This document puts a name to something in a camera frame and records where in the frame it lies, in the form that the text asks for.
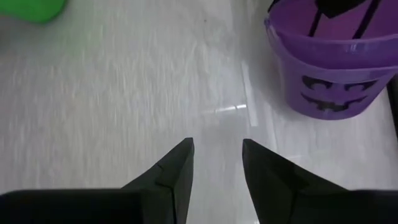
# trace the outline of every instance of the black printed face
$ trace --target black printed face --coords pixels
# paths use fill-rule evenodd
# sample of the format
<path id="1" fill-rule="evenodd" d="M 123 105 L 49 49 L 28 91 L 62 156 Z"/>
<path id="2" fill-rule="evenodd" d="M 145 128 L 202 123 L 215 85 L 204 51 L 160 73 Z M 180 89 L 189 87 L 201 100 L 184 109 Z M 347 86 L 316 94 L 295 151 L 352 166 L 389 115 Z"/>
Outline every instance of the black printed face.
<path id="1" fill-rule="evenodd" d="M 319 80 L 316 78 L 311 78 L 308 76 L 303 76 L 302 77 L 302 81 L 303 84 L 310 90 L 314 90 L 314 86 L 315 85 L 323 85 L 327 90 L 331 90 L 333 88 L 334 83 L 332 82 L 328 82 L 328 81 L 324 81 L 324 80 Z M 361 88 L 361 91 L 365 91 L 368 88 L 371 88 L 377 81 L 371 81 L 371 82 L 364 82 L 364 83 L 350 83 L 350 84 L 345 84 L 342 91 L 346 91 L 349 92 L 351 91 L 353 88 Z M 314 98 L 311 98 L 305 94 L 301 94 L 302 97 L 307 100 L 309 103 L 315 103 L 317 105 L 317 109 L 320 111 L 325 111 L 327 109 L 332 110 L 334 112 L 340 112 L 340 111 L 345 111 L 348 110 L 350 108 L 350 106 L 353 103 L 360 103 L 362 102 L 367 96 L 355 99 L 355 100 L 350 100 L 347 101 L 343 104 L 337 104 L 335 102 L 332 101 L 322 101 L 322 100 L 317 100 Z"/>

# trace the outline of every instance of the green object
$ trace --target green object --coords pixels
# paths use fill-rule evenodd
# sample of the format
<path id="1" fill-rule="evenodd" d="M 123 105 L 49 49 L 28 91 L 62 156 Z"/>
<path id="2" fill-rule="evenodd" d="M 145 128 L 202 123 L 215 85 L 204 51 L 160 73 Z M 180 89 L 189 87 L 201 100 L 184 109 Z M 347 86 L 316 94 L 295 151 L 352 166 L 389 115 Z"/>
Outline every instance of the green object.
<path id="1" fill-rule="evenodd" d="M 0 13 L 31 22 L 48 22 L 56 17 L 66 0 L 0 0 Z"/>

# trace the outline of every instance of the purple plastic pail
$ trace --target purple plastic pail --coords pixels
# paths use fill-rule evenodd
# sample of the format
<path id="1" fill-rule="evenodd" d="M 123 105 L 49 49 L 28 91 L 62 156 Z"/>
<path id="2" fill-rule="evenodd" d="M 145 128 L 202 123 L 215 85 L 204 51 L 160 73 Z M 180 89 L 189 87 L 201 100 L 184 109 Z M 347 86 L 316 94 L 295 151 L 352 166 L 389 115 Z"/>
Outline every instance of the purple plastic pail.
<path id="1" fill-rule="evenodd" d="M 313 118 L 336 120 L 360 114 L 398 73 L 398 66 L 326 69 L 309 65 L 286 50 L 269 24 L 267 32 L 279 58 L 288 105 Z"/>
<path id="2" fill-rule="evenodd" d="M 398 65 L 398 0 L 383 0 L 360 39 L 353 39 L 371 7 L 367 0 L 336 17 L 321 15 L 309 37 L 318 8 L 315 0 L 281 0 L 269 20 L 285 48 L 305 63 L 323 68 Z"/>

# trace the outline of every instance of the floor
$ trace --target floor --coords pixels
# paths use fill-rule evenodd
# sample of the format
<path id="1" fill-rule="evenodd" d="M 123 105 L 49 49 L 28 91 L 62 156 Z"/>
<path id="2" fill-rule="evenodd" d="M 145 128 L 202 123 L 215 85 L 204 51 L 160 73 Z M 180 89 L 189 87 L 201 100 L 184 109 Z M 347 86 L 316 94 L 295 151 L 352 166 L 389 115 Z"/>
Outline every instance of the floor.
<path id="1" fill-rule="evenodd" d="M 398 189 L 386 92 L 361 115 L 290 110 L 262 25 L 270 0 L 70 0 L 0 18 L 0 192 L 121 187 L 195 142 L 188 223 L 257 223 L 243 138 L 349 189 Z"/>

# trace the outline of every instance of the white tile floor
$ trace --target white tile floor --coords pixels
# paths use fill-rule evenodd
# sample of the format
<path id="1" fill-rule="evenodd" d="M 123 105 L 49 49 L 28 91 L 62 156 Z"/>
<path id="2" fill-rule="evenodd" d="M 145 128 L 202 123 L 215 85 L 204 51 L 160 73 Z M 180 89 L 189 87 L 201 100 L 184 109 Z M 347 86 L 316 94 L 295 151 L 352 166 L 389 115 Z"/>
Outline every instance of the white tile floor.
<path id="1" fill-rule="evenodd" d="M 344 121 L 288 109 L 270 0 L 71 0 L 46 26 L 0 18 L 0 191 L 120 187 L 194 137 L 188 223 L 256 223 L 253 138 L 351 189 L 398 189 L 386 93 Z"/>

